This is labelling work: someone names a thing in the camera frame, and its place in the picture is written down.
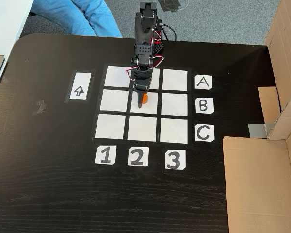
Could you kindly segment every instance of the number 3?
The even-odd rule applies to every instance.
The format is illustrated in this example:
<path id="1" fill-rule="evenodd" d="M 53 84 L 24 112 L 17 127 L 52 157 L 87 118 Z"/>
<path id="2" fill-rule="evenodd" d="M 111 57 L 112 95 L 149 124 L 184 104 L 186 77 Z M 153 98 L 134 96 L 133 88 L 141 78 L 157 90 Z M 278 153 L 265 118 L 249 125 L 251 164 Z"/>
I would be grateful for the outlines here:
<path id="1" fill-rule="evenodd" d="M 169 155 L 168 156 L 175 156 L 175 158 L 173 159 L 173 162 L 176 164 L 176 165 L 174 165 L 174 166 L 170 166 L 169 164 L 167 164 L 167 167 L 169 168 L 169 169 L 177 169 L 177 168 L 179 168 L 180 167 L 180 162 L 179 162 L 179 158 L 180 158 L 180 154 L 179 154 L 179 152 L 177 152 L 177 151 L 173 151 L 173 152 L 170 152 L 169 153 Z"/>
<path id="2" fill-rule="evenodd" d="M 183 170 L 185 167 L 185 150 L 168 150 L 166 152 L 165 169 Z"/>

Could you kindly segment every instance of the wood grain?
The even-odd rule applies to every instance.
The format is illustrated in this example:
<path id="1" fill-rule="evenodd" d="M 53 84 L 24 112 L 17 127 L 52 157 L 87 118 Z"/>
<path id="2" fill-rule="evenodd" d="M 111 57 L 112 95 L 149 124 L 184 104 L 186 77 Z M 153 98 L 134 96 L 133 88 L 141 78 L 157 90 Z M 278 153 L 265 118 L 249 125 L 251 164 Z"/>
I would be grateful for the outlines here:
<path id="1" fill-rule="evenodd" d="M 213 75 L 215 114 L 192 124 L 215 125 L 216 140 L 186 149 L 186 168 L 164 169 L 166 147 L 153 146 L 147 167 L 95 164 L 92 143 L 103 68 L 129 66 L 134 40 L 30 35 L 18 41 L 0 84 L 0 233 L 228 232 L 222 138 L 249 136 L 263 123 L 258 86 L 275 85 L 263 46 L 165 42 L 163 67 Z M 96 70 L 87 104 L 64 103 L 75 69 Z M 36 102 L 44 100 L 45 112 Z"/>

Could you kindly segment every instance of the white paper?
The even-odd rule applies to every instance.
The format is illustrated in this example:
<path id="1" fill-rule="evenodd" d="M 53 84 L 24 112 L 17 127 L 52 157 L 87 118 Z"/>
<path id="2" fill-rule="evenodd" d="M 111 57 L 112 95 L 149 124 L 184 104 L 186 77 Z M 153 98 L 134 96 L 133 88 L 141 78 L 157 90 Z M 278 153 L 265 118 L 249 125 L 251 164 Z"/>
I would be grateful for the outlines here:
<path id="1" fill-rule="evenodd" d="M 116 146 L 99 146 L 96 151 L 95 164 L 115 163 Z"/>
<path id="2" fill-rule="evenodd" d="M 214 112 L 213 98 L 197 98 L 195 100 L 197 113 L 211 114 Z"/>
<path id="3" fill-rule="evenodd" d="M 86 100 L 91 76 L 91 73 L 76 73 L 70 93 L 71 100 Z"/>
<path id="4" fill-rule="evenodd" d="M 132 93 L 131 98 L 131 108 L 130 112 L 132 113 L 148 113 L 148 114 L 156 114 L 157 113 L 157 100 L 158 93 L 148 92 L 147 93 L 147 103 L 143 104 L 141 108 L 138 107 L 138 95 L 134 91 Z"/>
<path id="5" fill-rule="evenodd" d="M 128 68 L 108 66 L 105 86 L 129 87 L 130 79 L 125 71 Z"/>
<path id="6" fill-rule="evenodd" d="M 195 141 L 212 142 L 214 140 L 214 125 L 195 125 Z"/>
<path id="7" fill-rule="evenodd" d="M 212 89 L 212 76 L 197 74 L 195 76 L 195 89 Z"/>
<path id="8" fill-rule="evenodd" d="M 162 115 L 187 116 L 188 95 L 186 94 L 162 94 Z"/>
<path id="9" fill-rule="evenodd" d="M 103 90 L 100 110 L 126 112 L 128 91 Z"/>
<path id="10" fill-rule="evenodd" d="M 153 69 L 150 90 L 151 89 L 158 90 L 159 89 L 159 81 L 160 81 L 160 69 Z"/>
<path id="11" fill-rule="evenodd" d="M 123 139 L 125 116 L 99 114 L 95 138 Z"/>
<path id="12" fill-rule="evenodd" d="M 160 141 L 188 144 L 188 121 L 162 118 Z"/>
<path id="13" fill-rule="evenodd" d="M 128 140 L 156 141 L 156 118 L 131 116 L 129 118 Z"/>
<path id="14" fill-rule="evenodd" d="M 187 91 L 188 72 L 185 70 L 164 69 L 163 90 Z"/>
<path id="15" fill-rule="evenodd" d="M 185 150 L 168 150 L 166 152 L 165 169 L 183 170 L 185 167 Z"/>
<path id="16" fill-rule="evenodd" d="M 127 165 L 147 166 L 149 161 L 149 147 L 131 147 L 128 153 Z"/>

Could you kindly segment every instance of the floor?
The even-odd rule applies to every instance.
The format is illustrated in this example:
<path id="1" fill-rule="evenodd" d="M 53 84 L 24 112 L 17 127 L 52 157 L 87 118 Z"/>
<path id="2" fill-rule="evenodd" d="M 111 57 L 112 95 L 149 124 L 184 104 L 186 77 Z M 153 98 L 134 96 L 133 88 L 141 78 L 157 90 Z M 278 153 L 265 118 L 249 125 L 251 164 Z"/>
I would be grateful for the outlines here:
<path id="1" fill-rule="evenodd" d="M 140 0 L 105 0 L 125 38 L 134 38 L 134 16 Z M 264 44 L 280 0 L 155 0 L 158 16 L 172 26 L 178 40 Z M 28 17 L 22 36 L 65 34 L 39 16 Z"/>

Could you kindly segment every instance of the person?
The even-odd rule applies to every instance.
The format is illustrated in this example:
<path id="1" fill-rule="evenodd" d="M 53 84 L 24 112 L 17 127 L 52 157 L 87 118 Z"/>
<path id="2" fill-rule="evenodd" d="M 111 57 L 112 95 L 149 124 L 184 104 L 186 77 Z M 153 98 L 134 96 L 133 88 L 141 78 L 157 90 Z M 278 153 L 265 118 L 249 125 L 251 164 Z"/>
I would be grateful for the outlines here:
<path id="1" fill-rule="evenodd" d="M 104 0 L 34 0 L 31 12 L 70 34 L 122 37 Z"/>

